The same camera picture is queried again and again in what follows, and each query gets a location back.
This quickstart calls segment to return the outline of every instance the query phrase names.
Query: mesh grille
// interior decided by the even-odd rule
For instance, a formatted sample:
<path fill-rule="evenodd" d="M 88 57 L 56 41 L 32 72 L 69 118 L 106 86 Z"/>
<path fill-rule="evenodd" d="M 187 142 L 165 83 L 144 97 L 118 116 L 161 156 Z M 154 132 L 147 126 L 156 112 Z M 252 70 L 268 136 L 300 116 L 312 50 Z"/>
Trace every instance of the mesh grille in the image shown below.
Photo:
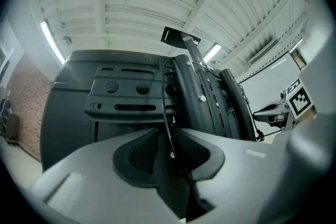
<path fill-rule="evenodd" d="M 147 174 L 153 174 L 154 161 L 159 150 L 157 146 L 157 139 L 158 135 L 153 134 L 146 140 L 131 148 L 128 153 L 128 159 L 132 166 L 144 171 Z"/>
<path fill-rule="evenodd" d="M 210 151 L 189 139 L 183 134 L 177 133 L 177 142 L 180 147 L 180 155 L 189 172 L 204 164 L 210 158 Z"/>

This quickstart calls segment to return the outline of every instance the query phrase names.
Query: brick wall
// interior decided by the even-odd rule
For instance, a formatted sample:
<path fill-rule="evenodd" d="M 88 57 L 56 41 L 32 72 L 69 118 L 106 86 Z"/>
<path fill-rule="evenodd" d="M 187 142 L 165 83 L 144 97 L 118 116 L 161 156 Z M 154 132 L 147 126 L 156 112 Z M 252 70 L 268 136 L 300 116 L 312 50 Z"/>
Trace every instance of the brick wall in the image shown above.
<path fill-rule="evenodd" d="M 40 128 L 50 82 L 24 55 L 9 83 L 12 109 L 20 118 L 18 142 L 40 159 Z"/>

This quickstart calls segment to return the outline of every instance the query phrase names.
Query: ceiling panel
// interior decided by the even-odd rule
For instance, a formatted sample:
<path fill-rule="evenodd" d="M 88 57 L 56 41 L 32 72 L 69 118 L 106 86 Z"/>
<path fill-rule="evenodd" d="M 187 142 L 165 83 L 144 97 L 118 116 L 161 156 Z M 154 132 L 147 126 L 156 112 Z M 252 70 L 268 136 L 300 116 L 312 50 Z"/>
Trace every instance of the ceiling panel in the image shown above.
<path fill-rule="evenodd" d="M 201 53 L 215 43 L 222 50 L 212 59 L 236 78 L 249 76 L 290 48 L 305 30 L 307 0 L 30 0 L 34 18 L 47 19 L 68 56 L 78 49 L 127 49 L 172 55 L 160 43 L 165 26 L 188 30 L 202 41 Z M 72 39 L 69 46 L 63 38 Z M 272 39 L 279 44 L 260 63 L 248 61 Z"/>

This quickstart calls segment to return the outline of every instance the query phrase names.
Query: air vent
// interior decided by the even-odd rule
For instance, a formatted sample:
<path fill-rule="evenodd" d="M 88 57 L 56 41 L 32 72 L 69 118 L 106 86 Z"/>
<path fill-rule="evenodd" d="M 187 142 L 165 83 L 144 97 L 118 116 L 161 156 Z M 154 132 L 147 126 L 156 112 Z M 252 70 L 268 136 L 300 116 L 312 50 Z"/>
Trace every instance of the air vent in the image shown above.
<path fill-rule="evenodd" d="M 249 60 L 249 64 L 253 65 L 257 61 L 259 61 L 266 53 L 268 53 L 272 48 L 279 43 L 278 39 L 273 39 L 270 43 L 268 43 L 260 52 L 258 52 L 254 57 Z"/>

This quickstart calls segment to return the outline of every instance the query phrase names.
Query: fluorescent light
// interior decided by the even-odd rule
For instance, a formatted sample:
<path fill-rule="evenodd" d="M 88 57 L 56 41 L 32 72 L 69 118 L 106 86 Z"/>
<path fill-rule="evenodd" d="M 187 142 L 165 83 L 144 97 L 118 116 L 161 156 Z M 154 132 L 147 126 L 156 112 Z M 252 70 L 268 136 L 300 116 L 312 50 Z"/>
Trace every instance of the fluorescent light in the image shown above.
<path fill-rule="evenodd" d="M 219 52 L 219 50 L 221 49 L 221 45 L 220 44 L 216 44 L 212 49 L 211 51 L 208 52 L 208 54 L 204 57 L 204 61 L 205 63 L 209 62 L 214 56 L 216 53 Z"/>
<path fill-rule="evenodd" d="M 41 28 L 42 28 L 42 31 L 43 31 L 43 34 L 45 35 L 47 41 L 49 42 L 49 45 L 51 46 L 51 48 L 53 49 L 54 53 L 56 54 L 58 60 L 61 62 L 61 64 L 63 65 L 65 60 L 62 56 L 62 54 L 60 53 L 60 51 L 58 50 L 58 47 L 56 45 L 56 43 L 54 42 L 54 39 L 51 35 L 51 32 L 50 32 L 50 29 L 49 29 L 49 26 L 47 25 L 46 22 L 42 22 L 40 23 L 41 25 Z"/>
<path fill-rule="evenodd" d="M 274 67 L 277 67 L 278 65 L 282 64 L 284 61 L 286 61 L 287 58 L 281 60 L 280 62 L 276 63 L 274 66 L 271 67 L 271 69 L 273 69 Z"/>
<path fill-rule="evenodd" d="M 291 53 L 296 49 L 296 47 L 299 46 L 299 44 L 300 44 L 302 41 L 303 41 L 303 39 L 300 39 L 299 42 L 297 42 L 297 43 L 295 44 L 295 46 L 292 47 L 292 49 L 289 51 L 289 53 L 291 54 Z"/>

